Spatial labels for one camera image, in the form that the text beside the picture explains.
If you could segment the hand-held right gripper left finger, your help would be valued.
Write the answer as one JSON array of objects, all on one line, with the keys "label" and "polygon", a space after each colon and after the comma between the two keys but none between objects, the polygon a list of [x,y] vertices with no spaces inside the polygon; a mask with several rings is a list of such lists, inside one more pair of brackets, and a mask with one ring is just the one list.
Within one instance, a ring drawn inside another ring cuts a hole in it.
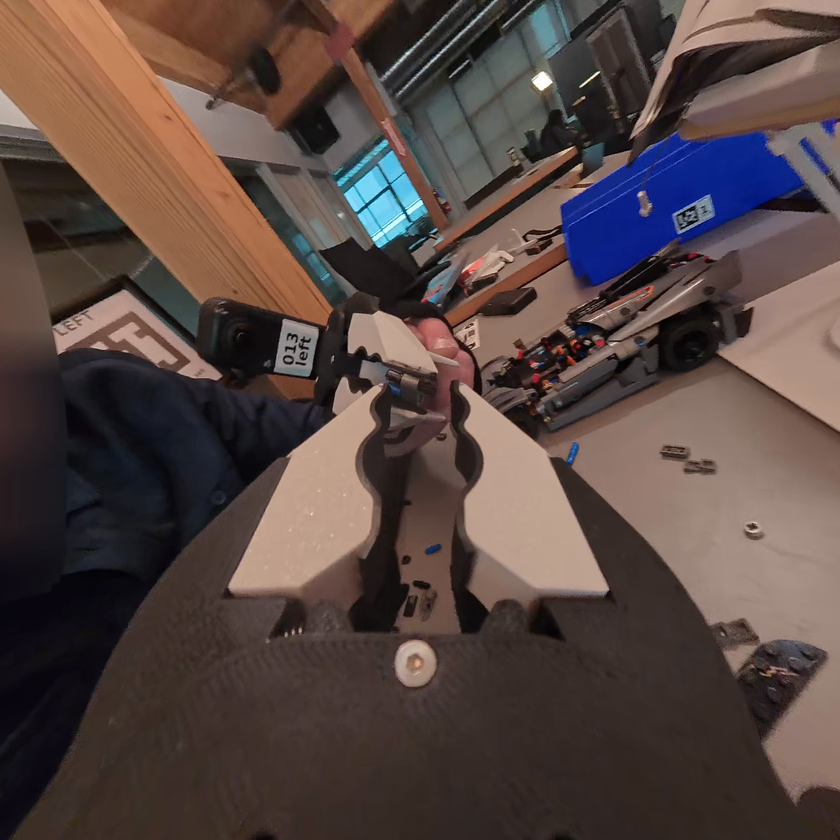
[{"label": "hand-held right gripper left finger", "polygon": [[376,385],[287,458],[227,593],[344,609],[391,634],[407,595],[396,550],[408,455],[389,455],[396,400]]}]

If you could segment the dark half-round lego plate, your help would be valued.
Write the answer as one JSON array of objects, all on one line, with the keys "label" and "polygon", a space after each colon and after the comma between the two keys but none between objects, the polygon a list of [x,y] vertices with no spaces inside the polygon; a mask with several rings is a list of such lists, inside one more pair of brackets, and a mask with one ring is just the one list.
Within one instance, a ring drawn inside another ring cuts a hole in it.
[{"label": "dark half-round lego plate", "polygon": [[736,673],[761,741],[765,741],[828,660],[825,650],[793,639],[755,648]]}]

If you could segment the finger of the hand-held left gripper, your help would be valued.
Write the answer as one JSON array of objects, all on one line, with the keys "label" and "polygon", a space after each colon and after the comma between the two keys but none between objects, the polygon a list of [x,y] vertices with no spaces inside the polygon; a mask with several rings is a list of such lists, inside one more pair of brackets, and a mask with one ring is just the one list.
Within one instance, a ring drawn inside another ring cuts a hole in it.
[{"label": "finger of the hand-held left gripper", "polygon": [[[340,381],[332,398],[332,414],[338,415],[369,391],[373,385],[367,381]],[[450,406],[421,408],[409,406],[395,398],[389,388],[377,403],[388,415],[388,428],[384,433],[383,449],[389,458],[410,455],[440,433],[450,421]]]},{"label": "finger of the hand-held left gripper", "polygon": [[361,379],[436,379],[437,366],[403,320],[386,312],[355,313],[348,328],[348,354],[360,362]]}]

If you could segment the wooden beam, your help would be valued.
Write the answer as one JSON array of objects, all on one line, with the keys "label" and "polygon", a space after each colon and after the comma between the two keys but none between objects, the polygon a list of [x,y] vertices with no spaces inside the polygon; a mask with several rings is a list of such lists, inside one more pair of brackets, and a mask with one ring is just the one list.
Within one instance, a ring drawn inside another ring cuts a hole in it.
[{"label": "wooden beam", "polygon": [[2,91],[195,299],[330,307],[100,2],[2,2]]}]

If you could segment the dark grey lego connector assembly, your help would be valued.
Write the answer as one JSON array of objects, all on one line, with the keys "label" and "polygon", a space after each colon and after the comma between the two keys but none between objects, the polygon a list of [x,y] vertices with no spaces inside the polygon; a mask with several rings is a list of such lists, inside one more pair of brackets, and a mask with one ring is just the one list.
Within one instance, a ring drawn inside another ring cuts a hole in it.
[{"label": "dark grey lego connector assembly", "polygon": [[397,399],[411,406],[423,407],[435,395],[438,378],[436,373],[387,366],[385,383],[388,382],[401,386],[402,396]]}]

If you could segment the white book stand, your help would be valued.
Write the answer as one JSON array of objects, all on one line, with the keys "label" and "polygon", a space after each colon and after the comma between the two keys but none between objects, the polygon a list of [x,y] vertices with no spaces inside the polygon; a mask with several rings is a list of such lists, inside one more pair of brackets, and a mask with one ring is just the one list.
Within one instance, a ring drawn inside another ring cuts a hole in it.
[{"label": "white book stand", "polygon": [[[818,202],[839,216],[839,39],[723,41],[665,53],[636,122],[631,157],[676,130],[684,140],[763,133]],[[726,358],[836,431],[838,262],[755,302],[754,333]]]}]

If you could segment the black flat box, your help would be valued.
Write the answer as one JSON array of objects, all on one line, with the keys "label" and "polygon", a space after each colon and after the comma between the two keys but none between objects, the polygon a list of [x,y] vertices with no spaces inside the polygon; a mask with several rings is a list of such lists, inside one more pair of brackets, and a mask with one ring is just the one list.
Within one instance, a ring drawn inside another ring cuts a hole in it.
[{"label": "black flat box", "polygon": [[512,317],[536,301],[538,292],[533,287],[520,287],[500,291],[482,305],[479,314],[486,318]]}]

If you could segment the wooden-edged background table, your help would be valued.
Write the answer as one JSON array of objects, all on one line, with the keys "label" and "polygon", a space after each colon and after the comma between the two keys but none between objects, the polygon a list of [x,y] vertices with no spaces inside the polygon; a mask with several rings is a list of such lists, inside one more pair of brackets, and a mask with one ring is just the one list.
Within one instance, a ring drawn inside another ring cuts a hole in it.
[{"label": "wooden-edged background table", "polygon": [[492,261],[482,258],[476,270],[456,284],[459,294],[444,313],[451,327],[480,314],[494,296],[525,287],[568,259],[562,232],[552,237],[529,240],[526,246],[521,253],[513,256],[512,261],[504,261],[501,257]]}]

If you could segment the blue plastic bin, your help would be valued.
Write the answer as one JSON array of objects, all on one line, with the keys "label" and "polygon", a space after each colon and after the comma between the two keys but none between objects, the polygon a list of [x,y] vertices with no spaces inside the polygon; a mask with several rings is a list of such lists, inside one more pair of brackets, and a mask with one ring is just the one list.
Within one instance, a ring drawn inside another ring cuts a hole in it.
[{"label": "blue plastic bin", "polygon": [[570,268],[599,287],[674,241],[683,249],[729,248],[769,242],[773,255],[810,245],[838,258],[838,221],[808,201],[802,178],[770,151],[762,133],[687,141],[673,133],[632,163],[615,169],[565,201],[560,209]]}]

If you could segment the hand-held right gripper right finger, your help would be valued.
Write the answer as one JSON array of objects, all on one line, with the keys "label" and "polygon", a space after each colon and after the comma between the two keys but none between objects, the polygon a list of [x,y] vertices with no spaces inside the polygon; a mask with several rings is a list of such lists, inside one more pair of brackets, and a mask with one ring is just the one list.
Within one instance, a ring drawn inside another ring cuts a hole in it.
[{"label": "hand-held right gripper right finger", "polygon": [[450,421],[465,482],[450,563],[459,631],[478,632],[502,602],[528,623],[546,601],[605,599],[610,586],[548,453],[459,382]]}]

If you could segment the grey two-hole lego plate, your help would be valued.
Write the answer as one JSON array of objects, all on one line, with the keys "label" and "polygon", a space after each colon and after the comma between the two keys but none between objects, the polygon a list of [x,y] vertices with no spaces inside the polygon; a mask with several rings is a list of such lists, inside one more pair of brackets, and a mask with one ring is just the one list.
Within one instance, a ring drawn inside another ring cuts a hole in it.
[{"label": "grey two-hole lego plate", "polygon": [[745,618],[711,624],[710,630],[724,652],[745,646],[754,647],[760,642],[760,637]]}]

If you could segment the lego instruction booklet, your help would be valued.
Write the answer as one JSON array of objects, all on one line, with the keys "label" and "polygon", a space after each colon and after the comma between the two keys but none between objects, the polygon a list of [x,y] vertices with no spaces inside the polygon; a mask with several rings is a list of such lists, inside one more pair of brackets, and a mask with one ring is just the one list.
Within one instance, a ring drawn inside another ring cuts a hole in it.
[{"label": "lego instruction booklet", "polygon": [[631,133],[716,140],[838,118],[838,1],[686,2]]}]

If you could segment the white black-patterned sign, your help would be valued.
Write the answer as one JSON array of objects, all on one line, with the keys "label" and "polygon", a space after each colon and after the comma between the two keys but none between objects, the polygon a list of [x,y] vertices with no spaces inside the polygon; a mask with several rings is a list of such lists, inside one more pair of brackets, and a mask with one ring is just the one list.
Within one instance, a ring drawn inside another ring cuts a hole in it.
[{"label": "white black-patterned sign", "polygon": [[222,374],[196,352],[193,337],[128,276],[69,301],[50,313],[56,349],[132,354],[193,379],[220,381]]}]

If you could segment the person's left hand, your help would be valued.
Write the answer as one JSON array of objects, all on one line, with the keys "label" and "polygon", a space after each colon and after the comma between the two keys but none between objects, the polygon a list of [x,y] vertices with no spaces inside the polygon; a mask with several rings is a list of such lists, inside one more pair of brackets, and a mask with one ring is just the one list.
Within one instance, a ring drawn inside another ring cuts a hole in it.
[{"label": "person's left hand", "polygon": [[427,352],[449,362],[449,364],[435,362],[439,400],[443,401],[450,397],[454,382],[474,389],[476,363],[469,352],[458,343],[448,322],[440,318],[424,318],[419,320],[416,330]]}]

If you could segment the grey lego car model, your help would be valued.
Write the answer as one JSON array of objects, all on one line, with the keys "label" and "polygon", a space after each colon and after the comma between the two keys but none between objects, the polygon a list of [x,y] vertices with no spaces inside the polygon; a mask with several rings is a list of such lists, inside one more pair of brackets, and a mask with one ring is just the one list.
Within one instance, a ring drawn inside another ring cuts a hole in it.
[{"label": "grey lego car model", "polygon": [[554,331],[486,363],[484,399],[531,438],[694,371],[750,331],[753,310],[732,295],[738,250],[723,257],[677,243],[637,263]]}]

